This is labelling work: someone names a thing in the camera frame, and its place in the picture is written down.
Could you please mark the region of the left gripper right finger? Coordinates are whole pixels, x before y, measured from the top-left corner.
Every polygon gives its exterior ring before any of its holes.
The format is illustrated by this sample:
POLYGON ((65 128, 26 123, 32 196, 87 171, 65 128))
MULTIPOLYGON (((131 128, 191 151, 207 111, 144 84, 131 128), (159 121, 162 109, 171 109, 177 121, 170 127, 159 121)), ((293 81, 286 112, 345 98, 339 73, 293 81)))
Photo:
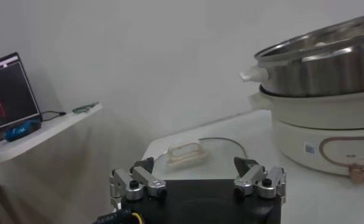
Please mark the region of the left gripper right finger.
POLYGON ((257 193, 260 198, 274 199, 279 197, 286 202, 287 173, 282 167, 267 170, 253 159, 234 157, 238 172, 234 180, 234 193, 238 198, 245 198, 257 193))

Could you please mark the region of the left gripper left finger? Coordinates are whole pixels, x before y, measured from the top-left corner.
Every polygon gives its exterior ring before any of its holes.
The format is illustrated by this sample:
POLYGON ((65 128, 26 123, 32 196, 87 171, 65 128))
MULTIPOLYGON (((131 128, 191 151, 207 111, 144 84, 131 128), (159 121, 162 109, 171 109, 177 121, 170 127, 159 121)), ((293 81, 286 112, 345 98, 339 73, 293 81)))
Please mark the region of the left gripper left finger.
POLYGON ((119 198, 128 201, 138 201, 146 192, 149 197, 164 198, 167 195, 167 185, 152 175, 155 165, 153 157, 137 161, 129 171, 113 169, 109 176, 110 199, 116 203, 119 198))

